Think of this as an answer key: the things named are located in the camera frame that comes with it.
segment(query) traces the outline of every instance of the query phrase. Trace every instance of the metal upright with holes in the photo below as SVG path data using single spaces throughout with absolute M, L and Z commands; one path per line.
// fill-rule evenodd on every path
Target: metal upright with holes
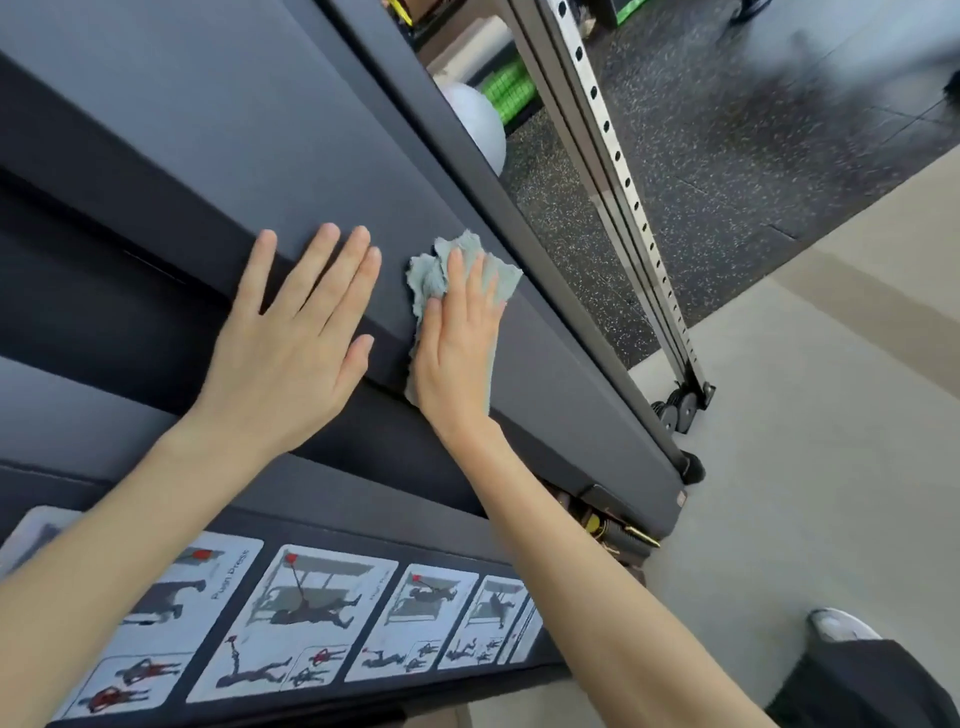
M 498 0 L 498 8 L 670 361 L 680 394 L 692 394 L 697 407 L 706 408 L 713 386 L 690 343 L 573 13 L 565 0 Z

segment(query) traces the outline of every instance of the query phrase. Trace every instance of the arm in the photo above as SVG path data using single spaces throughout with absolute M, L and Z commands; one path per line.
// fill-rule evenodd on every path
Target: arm
M 343 409 L 367 369 L 372 338 L 350 339 L 380 255 L 356 229 L 314 289 L 339 236 L 336 226 L 320 228 L 261 315 L 276 236 L 260 234 L 196 404 L 94 508 L 0 583 L 0 725 L 45 725 L 190 541 L 274 457 Z
M 503 306 L 482 265 L 428 302 L 415 376 L 420 408 L 476 490 L 551 637 L 610 726 L 769 727 L 773 723 L 682 624 L 571 519 L 484 412 L 486 367 Z

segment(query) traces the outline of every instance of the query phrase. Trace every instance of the yellow object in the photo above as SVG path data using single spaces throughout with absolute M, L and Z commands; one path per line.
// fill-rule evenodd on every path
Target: yellow object
M 397 15 L 399 15 L 400 20 L 413 28 L 414 21 L 411 19 L 407 11 L 403 9 L 403 6 L 400 5 L 400 0 L 390 0 L 390 7 L 394 9 L 394 12 Z
M 587 524 L 584 525 L 584 529 L 590 535 L 596 535 L 597 530 L 599 530 L 601 525 L 600 517 L 595 513 L 590 514 L 590 517 L 587 519 Z

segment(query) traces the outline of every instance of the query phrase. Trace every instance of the right hand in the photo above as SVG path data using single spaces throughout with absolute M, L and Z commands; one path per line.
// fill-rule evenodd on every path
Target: right hand
M 483 288 L 483 254 L 465 273 L 454 248 L 447 260 L 444 300 L 430 299 L 423 313 L 414 382 L 420 411 L 450 447 L 488 419 L 488 368 L 506 303 L 496 303 L 496 276 Z

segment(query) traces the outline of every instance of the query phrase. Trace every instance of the black pants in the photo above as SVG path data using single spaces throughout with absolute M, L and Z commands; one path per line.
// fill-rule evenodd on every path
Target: black pants
M 783 728 L 960 728 L 947 691 L 890 640 L 815 641 L 767 715 Z

